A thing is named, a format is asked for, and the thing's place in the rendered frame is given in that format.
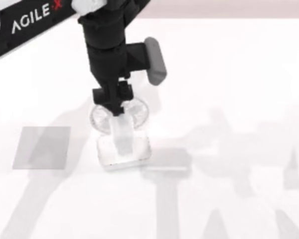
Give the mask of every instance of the gray square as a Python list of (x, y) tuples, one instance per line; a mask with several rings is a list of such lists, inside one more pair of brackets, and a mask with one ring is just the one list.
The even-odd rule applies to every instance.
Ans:
[(71, 127), (24, 127), (13, 169), (64, 169)]

